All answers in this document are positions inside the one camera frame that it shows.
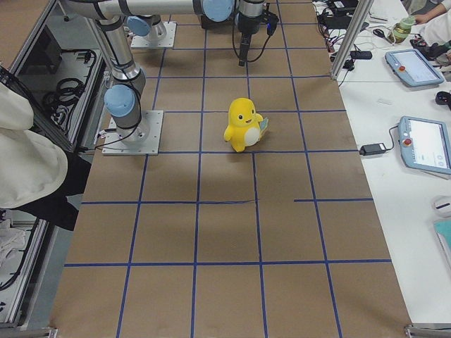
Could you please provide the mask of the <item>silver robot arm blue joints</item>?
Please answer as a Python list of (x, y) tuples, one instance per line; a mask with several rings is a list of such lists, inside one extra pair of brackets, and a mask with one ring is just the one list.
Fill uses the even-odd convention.
[(104, 105), (122, 130), (135, 130), (140, 124), (146, 84), (124, 31), (128, 16), (195, 14), (214, 22), (230, 18), (246, 35), (253, 35), (250, 27), (264, 17), (263, 1), (71, 1), (70, 6), (87, 20), (113, 75)]

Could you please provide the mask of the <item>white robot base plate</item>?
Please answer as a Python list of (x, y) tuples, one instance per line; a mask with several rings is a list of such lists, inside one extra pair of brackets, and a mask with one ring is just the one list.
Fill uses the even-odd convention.
[(109, 128), (114, 131), (106, 134), (101, 152), (105, 156), (156, 156), (162, 125), (163, 111), (143, 111), (141, 122), (135, 130), (117, 128), (113, 118), (110, 118)]

